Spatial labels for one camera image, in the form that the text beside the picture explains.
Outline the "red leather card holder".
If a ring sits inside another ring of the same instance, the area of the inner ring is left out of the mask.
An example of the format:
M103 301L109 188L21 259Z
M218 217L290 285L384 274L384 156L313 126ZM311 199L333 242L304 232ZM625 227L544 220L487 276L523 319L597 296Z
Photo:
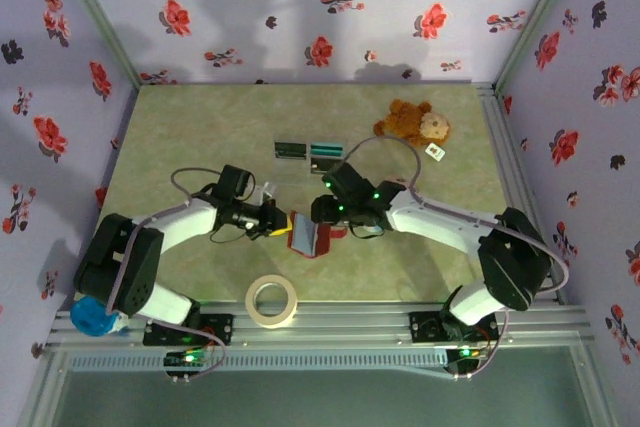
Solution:
M296 211L290 213L289 220L291 230L288 234L287 247L307 259L326 255L330 251L331 243L344 238L347 234L347 229L344 227L318 224Z

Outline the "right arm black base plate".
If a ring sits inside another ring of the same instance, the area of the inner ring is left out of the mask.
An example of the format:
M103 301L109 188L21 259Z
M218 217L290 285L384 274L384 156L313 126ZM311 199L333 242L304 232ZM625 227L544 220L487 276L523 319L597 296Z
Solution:
M473 325L436 311L410 312L408 318L413 343L478 343L496 341L499 337L494 314Z

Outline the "masking tape roll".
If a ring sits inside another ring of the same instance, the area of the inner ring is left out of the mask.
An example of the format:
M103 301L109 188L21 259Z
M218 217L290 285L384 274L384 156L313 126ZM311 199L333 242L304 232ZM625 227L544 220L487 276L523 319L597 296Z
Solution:
M286 293L284 308L275 315L259 312L257 298L268 287L279 287ZM279 275L265 275L252 282L245 295L245 309L249 317L260 327L274 330L288 327L298 310L298 296L293 284Z

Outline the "blue round plastic object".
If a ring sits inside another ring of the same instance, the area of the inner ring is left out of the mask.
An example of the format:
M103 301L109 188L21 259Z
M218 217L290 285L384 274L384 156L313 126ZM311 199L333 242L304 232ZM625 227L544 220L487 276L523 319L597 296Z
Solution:
M74 302L70 320L79 332L91 337L102 337L128 327L126 316L118 312L108 314L105 306L92 297L82 297Z

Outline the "aluminium corner post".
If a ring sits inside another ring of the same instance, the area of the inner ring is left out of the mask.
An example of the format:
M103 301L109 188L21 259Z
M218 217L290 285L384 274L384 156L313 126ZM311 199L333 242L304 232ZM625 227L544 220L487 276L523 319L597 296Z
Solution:
M142 82L135 71L128 54L124 49L114 25L109 20L99 0L80 0L88 15L91 17L97 31L99 32L103 43L114 58L118 67L126 74L131 86L139 91Z
M492 84L495 93L501 91L514 75L519 64L523 61L526 51L533 42L534 35L543 25L547 11L552 9L556 0L537 0L533 10L529 14L529 20L523 31L509 54L504 66L499 72L498 77Z

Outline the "brown plush monkey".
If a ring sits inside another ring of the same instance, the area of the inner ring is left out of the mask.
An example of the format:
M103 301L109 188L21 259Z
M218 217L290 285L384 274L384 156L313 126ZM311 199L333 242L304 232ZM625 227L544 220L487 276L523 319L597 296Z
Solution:
M429 102L414 104L401 99L394 99L386 117L373 126L375 136L393 135L416 148L431 143L441 147L451 132L447 118L433 111Z

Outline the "aluminium frame leg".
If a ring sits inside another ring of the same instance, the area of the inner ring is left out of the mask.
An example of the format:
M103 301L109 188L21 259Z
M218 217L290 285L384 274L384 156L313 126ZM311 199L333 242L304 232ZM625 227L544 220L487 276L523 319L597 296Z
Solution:
M68 369L64 350L47 350L38 368L17 427L53 427Z
M592 427L621 427L603 376L596 369L593 349L584 343L569 347Z

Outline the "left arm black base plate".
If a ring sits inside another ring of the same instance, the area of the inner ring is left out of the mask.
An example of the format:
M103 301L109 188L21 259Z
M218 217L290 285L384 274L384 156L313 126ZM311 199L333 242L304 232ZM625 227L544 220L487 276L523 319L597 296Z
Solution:
M215 335L225 345L231 343L233 327L232 314L201 314L198 321L191 326L192 329ZM147 347L202 347L215 344L208 337L159 326L155 323L146 326L142 343Z

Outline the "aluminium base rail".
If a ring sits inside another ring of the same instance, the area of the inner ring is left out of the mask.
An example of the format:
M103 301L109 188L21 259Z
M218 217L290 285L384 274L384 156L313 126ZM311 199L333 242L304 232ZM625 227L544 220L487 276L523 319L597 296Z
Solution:
M258 326L238 302L211 303L202 311L234 316L231 338L234 350L387 347L397 350L411 345L409 314L437 309L437 305L425 303L301 302L290 324L279 329ZM586 312L579 306L536 301L525 312L498 313L496 321L507 326L500 341L504 348L589 345L595 341ZM136 319L125 335L90 337L72 325L69 312L60 311L44 346L67 350L140 347L146 327L144 320Z

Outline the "aluminium side rail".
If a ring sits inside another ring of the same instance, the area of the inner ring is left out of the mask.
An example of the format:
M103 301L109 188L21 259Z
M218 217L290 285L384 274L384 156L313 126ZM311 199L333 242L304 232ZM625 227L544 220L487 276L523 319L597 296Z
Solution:
M547 242L546 231L540 223L539 212L521 160L521 149L509 129L501 97L491 84L476 84L475 89L482 105L507 205L523 211Z

